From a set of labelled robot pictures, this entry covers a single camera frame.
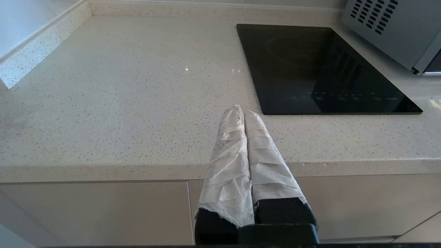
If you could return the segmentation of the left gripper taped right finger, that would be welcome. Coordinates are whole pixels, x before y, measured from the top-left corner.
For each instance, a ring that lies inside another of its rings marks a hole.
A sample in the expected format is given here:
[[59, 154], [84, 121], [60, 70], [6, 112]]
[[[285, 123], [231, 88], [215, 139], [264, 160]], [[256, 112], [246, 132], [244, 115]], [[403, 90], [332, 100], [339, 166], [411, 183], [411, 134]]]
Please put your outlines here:
[[311, 224], [317, 220], [263, 120], [245, 112], [252, 198], [257, 224]]

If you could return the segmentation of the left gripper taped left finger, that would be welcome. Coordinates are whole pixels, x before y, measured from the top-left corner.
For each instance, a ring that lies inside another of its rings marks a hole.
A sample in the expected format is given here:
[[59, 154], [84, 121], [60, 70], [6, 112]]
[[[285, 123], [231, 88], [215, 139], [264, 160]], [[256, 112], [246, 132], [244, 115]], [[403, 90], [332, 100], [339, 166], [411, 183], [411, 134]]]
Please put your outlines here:
[[255, 224], [244, 113], [222, 114], [195, 216], [197, 245], [235, 245], [238, 230]]

